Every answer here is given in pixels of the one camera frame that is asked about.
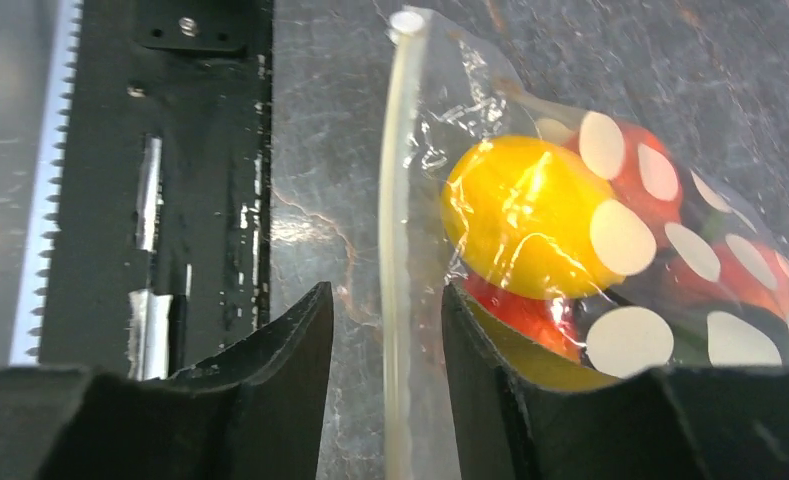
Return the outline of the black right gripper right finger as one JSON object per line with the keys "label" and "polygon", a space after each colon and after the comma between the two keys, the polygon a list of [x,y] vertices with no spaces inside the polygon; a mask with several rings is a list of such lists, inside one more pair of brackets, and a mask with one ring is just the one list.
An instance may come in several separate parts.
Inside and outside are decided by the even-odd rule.
{"label": "black right gripper right finger", "polygon": [[615,380],[441,305],[465,479],[789,479],[789,367],[656,367]]}

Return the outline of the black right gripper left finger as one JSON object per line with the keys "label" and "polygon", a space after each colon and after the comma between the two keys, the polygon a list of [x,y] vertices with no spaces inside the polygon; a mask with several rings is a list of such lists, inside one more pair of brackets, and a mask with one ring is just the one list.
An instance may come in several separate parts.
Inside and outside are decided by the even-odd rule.
{"label": "black right gripper left finger", "polygon": [[312,479],[333,324],[320,282],[164,380],[0,368],[0,479]]}

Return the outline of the orange toy pumpkin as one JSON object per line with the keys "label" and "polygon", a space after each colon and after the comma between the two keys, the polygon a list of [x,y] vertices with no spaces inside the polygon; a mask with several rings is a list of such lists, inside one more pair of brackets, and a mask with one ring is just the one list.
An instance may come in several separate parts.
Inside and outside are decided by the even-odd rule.
{"label": "orange toy pumpkin", "polygon": [[581,362],[572,299],[522,297],[492,285],[475,273],[464,280],[464,288],[505,325],[568,360]]}

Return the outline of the clear dotted zip top bag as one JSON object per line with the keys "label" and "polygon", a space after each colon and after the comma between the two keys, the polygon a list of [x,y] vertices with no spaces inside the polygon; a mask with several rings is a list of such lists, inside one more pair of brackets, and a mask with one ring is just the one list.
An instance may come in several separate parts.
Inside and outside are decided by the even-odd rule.
{"label": "clear dotted zip top bag", "polygon": [[391,16],[379,270],[389,479],[789,479],[789,174],[715,101],[529,91]]}

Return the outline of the red toy strawberry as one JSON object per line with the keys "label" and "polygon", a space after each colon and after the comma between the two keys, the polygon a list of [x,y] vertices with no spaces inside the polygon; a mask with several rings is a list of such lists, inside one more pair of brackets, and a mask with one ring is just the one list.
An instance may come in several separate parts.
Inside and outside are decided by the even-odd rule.
{"label": "red toy strawberry", "polygon": [[616,197],[653,233],[658,249],[671,247],[664,227],[680,224],[683,188],[664,144],[644,127],[616,122],[625,146],[623,166],[611,180]]}

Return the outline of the yellow toy lemon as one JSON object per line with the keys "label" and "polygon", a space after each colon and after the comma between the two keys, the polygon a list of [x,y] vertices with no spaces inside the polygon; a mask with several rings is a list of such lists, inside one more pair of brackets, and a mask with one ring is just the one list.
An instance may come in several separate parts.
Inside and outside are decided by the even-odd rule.
{"label": "yellow toy lemon", "polygon": [[504,135],[470,147],[440,197],[448,239],[470,270],[533,299],[577,298],[623,281],[595,253],[590,224],[615,193],[571,150]]}

